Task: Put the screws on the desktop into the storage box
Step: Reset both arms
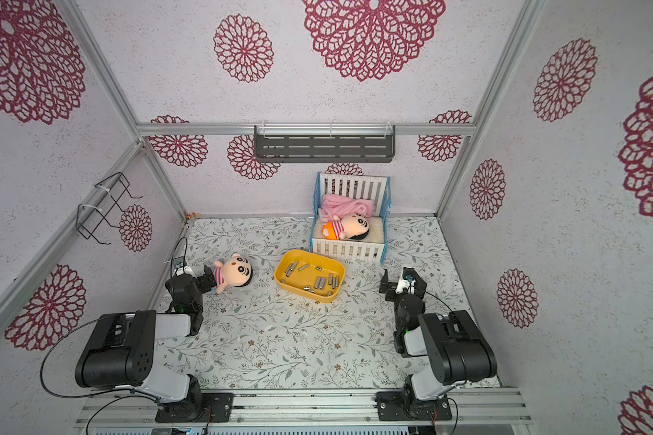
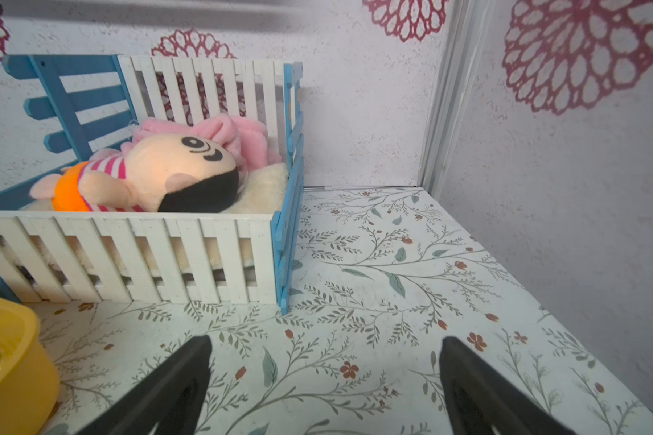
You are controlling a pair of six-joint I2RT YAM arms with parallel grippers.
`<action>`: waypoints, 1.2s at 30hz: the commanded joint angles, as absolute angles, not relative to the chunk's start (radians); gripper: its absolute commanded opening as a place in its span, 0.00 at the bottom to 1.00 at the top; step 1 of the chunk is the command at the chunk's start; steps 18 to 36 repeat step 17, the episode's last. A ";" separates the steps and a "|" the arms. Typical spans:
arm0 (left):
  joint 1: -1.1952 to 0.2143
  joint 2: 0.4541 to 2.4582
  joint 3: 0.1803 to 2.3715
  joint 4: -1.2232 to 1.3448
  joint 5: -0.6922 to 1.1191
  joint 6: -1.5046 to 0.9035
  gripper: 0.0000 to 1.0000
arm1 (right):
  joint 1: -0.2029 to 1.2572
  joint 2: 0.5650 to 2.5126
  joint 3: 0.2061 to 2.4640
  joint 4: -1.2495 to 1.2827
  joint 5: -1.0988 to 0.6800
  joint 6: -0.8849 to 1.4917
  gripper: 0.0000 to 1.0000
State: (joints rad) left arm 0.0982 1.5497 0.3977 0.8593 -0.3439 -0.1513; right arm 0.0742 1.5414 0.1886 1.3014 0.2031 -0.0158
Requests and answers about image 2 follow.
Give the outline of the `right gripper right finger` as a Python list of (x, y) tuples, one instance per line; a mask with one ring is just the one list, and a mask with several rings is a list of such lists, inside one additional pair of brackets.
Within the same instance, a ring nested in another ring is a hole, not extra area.
[(454, 434), (573, 434), (453, 336), (439, 355), (445, 407)]

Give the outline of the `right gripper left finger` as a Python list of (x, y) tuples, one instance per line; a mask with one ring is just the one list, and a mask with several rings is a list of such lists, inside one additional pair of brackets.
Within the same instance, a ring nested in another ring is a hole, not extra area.
[(210, 383), (212, 343), (194, 336), (81, 434), (193, 434)]

